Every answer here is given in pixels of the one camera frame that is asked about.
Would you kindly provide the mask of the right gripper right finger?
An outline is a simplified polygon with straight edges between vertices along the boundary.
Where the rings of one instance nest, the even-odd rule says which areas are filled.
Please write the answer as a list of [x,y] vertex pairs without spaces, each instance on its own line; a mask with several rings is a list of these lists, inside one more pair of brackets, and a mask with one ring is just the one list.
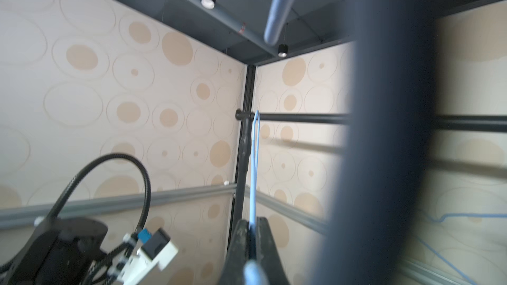
[[290,285],[277,251],[269,221],[265,217],[257,217],[256,259],[267,277],[268,284]]

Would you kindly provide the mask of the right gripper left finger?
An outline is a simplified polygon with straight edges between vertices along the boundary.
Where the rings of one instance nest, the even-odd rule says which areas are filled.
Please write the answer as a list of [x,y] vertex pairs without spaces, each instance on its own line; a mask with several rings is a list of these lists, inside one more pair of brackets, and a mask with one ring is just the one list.
[[250,223],[240,220],[228,247],[219,285],[244,285],[244,265],[250,258]]

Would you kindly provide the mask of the light blue hanger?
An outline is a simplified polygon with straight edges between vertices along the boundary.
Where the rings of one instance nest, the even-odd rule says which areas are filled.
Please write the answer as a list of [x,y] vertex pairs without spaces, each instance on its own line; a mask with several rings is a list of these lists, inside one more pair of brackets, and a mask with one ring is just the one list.
[[[289,16],[290,9],[295,0],[272,0],[267,24],[264,31],[264,41],[273,46],[277,43],[284,23]],[[248,216],[248,237],[249,253],[248,260],[243,267],[243,276],[245,284],[268,284],[268,277],[256,258],[256,187],[257,187],[257,169],[260,146],[260,112],[255,112],[252,125],[252,150],[250,156],[251,175],[250,175],[250,204]]]
[[411,249],[468,284],[506,284],[506,213],[419,211]]

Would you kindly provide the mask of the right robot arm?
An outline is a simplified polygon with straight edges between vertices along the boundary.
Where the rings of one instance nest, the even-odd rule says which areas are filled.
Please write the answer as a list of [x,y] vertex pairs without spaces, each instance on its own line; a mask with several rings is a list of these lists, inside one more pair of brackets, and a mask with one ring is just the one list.
[[434,0],[348,0],[354,43],[346,115],[240,118],[345,124],[347,145],[313,284],[388,284],[411,229],[435,122]]

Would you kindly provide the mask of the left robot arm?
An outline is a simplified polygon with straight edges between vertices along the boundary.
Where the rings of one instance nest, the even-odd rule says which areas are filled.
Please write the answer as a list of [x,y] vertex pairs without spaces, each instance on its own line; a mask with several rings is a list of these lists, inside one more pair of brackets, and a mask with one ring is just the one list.
[[[140,171],[145,192],[141,215],[125,241],[105,253],[101,249],[107,225],[87,218],[60,218],[59,214],[84,178],[97,166],[114,159],[131,162]],[[130,257],[139,240],[151,205],[151,182],[145,166],[134,156],[111,153],[87,164],[63,190],[49,213],[37,225],[25,246],[1,265],[2,284],[92,284],[100,270],[119,255]]]

